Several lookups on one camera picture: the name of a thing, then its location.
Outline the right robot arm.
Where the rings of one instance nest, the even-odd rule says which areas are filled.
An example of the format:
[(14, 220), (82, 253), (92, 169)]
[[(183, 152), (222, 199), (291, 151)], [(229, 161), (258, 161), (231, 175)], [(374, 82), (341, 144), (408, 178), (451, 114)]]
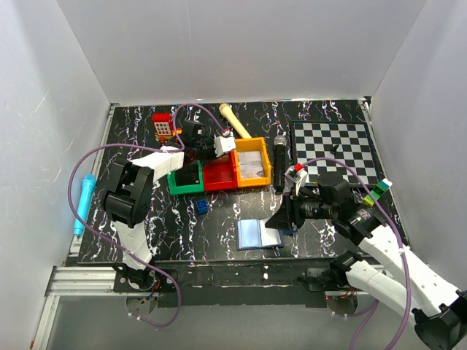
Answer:
[(320, 175), (317, 192), (306, 188), (304, 182), (303, 170), (287, 170), (282, 204), (266, 227), (295, 230), (308, 219), (328, 219), (338, 234), (383, 267), (379, 271), (358, 254), (346, 251), (308, 282), (367, 292), (400, 314), (429, 349), (455, 348), (466, 336), (466, 292), (400, 244), (383, 213), (358, 203), (342, 175)]

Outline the navy blue card holder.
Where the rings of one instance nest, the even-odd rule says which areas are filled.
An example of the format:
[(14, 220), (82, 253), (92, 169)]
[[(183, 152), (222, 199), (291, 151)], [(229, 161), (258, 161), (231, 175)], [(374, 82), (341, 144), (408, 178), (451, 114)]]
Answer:
[(265, 226), (266, 219), (242, 219), (236, 223), (236, 248), (239, 251), (282, 248), (285, 246), (285, 236), (291, 236), (295, 231), (284, 231)]

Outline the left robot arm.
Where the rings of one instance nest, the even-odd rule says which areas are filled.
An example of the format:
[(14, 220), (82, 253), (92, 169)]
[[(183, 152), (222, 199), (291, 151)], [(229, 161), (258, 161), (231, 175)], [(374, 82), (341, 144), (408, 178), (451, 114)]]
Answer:
[(199, 122), (185, 122), (156, 152), (110, 167), (101, 205), (127, 249), (123, 264), (144, 270), (153, 257), (147, 243), (145, 218), (151, 207), (153, 185), (173, 175), (176, 186), (202, 185), (202, 163), (216, 158), (215, 137)]

